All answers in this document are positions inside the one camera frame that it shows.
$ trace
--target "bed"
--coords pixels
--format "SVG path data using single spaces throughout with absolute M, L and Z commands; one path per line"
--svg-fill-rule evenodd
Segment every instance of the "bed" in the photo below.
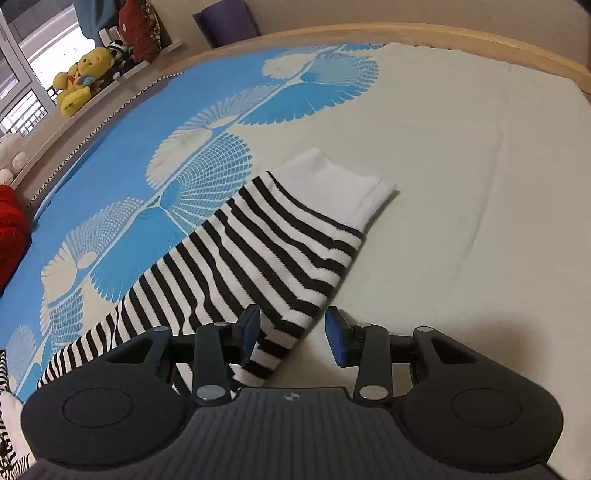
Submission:
M 432 325 L 546 387 L 565 416 L 550 463 L 588 479 L 588 70 L 494 35 L 366 24 L 166 74 L 32 199 L 32 245 L 0 299 L 13 392 L 26 400 L 54 353 L 246 181 L 316 147 L 400 191 L 332 304 L 392 333 Z M 352 387 L 323 332 L 319 319 L 268 383 Z

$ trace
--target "red pillow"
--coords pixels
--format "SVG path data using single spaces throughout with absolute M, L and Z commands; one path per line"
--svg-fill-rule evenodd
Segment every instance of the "red pillow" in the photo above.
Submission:
M 0 185 L 0 293 L 12 277 L 31 239 L 29 222 L 17 196 Z
M 151 29 L 152 25 L 146 19 L 139 1 L 126 0 L 119 10 L 119 35 L 127 45 L 134 48 L 134 58 L 138 63 L 144 60 L 152 62 L 160 52 L 150 35 Z

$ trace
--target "white plush toy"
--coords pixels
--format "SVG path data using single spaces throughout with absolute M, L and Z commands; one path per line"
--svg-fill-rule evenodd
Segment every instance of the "white plush toy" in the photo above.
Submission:
M 29 162 L 23 152 L 27 141 L 21 134 L 6 134 L 0 138 L 0 184 L 10 185 Z

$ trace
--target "logo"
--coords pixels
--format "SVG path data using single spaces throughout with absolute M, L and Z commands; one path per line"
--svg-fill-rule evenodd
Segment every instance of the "logo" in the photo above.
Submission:
M 287 401 L 297 401 L 300 399 L 300 395 L 297 394 L 296 392 L 291 392 L 291 393 L 288 393 L 287 395 L 284 395 L 283 398 L 286 399 Z

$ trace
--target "window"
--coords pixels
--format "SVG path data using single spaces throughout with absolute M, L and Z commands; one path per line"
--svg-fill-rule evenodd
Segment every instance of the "window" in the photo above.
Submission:
M 55 107 L 51 84 L 94 42 L 72 0 L 7 0 L 0 12 L 0 131 L 27 135 Z

